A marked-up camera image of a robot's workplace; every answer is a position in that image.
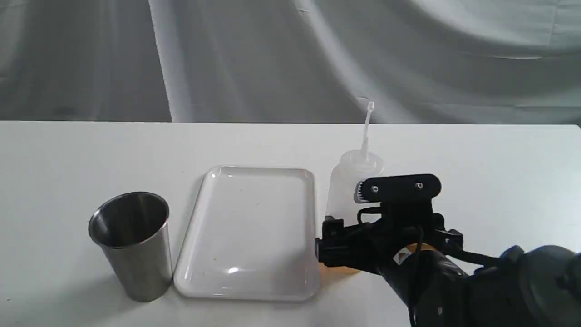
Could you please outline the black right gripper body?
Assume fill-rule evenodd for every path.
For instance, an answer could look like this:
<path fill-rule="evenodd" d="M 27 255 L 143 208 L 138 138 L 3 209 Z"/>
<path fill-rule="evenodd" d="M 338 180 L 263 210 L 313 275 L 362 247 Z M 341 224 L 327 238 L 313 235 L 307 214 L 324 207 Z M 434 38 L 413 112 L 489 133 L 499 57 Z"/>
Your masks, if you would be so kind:
<path fill-rule="evenodd" d="M 344 275 L 378 275 L 399 265 L 415 250 L 449 254 L 462 250 L 463 235 L 445 228 L 444 217 L 430 202 L 381 203 L 357 213 L 357 223 L 327 216 L 322 235 L 315 240 L 315 256 L 328 269 Z"/>

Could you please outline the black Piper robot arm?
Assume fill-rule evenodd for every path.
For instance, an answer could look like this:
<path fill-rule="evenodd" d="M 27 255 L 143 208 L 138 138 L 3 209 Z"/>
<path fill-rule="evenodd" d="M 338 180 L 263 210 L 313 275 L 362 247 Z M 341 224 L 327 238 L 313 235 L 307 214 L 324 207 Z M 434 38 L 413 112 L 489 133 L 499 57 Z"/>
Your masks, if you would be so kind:
<path fill-rule="evenodd" d="M 561 246 L 499 257 L 463 250 L 430 204 L 359 210 L 357 223 L 325 217 L 315 255 L 327 267 L 383 277 L 413 327 L 578 327 L 580 255 Z"/>

